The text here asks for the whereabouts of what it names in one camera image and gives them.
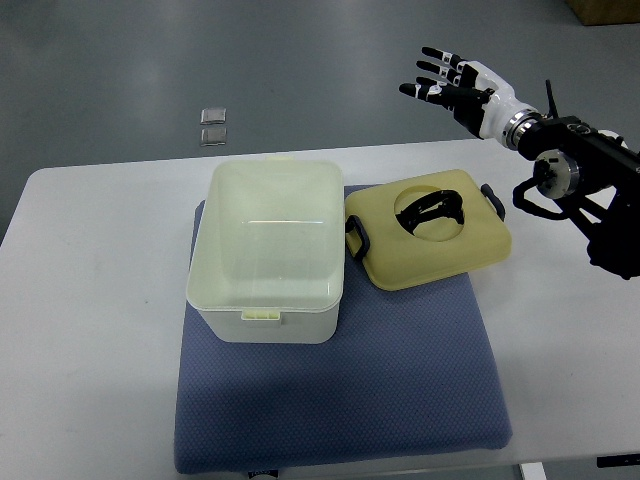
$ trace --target plastic storage box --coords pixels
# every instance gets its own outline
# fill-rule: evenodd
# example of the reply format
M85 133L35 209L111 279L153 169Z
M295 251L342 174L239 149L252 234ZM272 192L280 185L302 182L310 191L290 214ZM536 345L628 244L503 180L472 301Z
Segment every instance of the plastic storage box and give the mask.
M344 234L337 165L225 162L205 202L187 300L227 342L324 342L337 324Z
M435 192L455 192L463 224L452 218L425 222L409 233L397 215L414 201ZM494 206L463 170L449 170L377 185L350 194L348 219L358 229L347 233L354 256L368 240L362 263L371 281L383 290L400 290L504 260L511 253L511 234Z

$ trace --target yellow lid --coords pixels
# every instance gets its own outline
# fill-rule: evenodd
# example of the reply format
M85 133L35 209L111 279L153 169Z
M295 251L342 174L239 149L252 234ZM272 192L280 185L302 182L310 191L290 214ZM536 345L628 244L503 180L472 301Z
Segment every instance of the yellow lid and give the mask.
M425 195L453 190L462 197L464 223L436 218L413 234L396 215ZM485 267L507 258L511 234L473 179L462 170L423 175L351 193L346 218L355 216L368 237L362 258L371 281L383 290L400 290ZM363 241L346 236L352 255Z

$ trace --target lid handle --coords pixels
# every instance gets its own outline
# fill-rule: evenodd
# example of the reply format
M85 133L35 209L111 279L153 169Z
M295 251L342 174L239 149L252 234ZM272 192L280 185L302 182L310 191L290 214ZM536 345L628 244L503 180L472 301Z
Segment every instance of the lid handle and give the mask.
M441 217L453 218L458 224L464 225L462 197L455 190L428 193L396 214L402 228L412 235L421 223Z

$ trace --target cardboard box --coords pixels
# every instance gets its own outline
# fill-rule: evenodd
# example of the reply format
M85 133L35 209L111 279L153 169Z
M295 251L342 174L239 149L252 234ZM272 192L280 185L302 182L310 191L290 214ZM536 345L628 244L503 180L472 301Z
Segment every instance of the cardboard box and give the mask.
M583 25L640 22L640 0L566 0Z

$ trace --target black handle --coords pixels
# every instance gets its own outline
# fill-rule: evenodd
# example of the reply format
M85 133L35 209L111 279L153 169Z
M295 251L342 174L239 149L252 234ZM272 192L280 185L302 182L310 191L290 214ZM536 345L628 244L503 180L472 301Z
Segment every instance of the black handle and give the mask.
M489 186L488 183L485 183L480 187L480 191L487 198L487 200L491 202L491 205L493 205L493 208L496 209L496 214L498 215L498 218L504 222L506 211L500 199L496 196L495 193L493 193L493 189Z
M356 260L362 260L369 251L371 243L369 242L369 235L367 235L367 231L364 229L360 218L357 215L349 215L347 222L344 224L344 229L346 233L355 230L358 237L360 237L362 245L360 245L360 248L355 254L352 252L352 255Z
M455 190L428 193L396 214L398 223L412 235L421 223L441 217L453 218L458 224L464 225L462 197Z

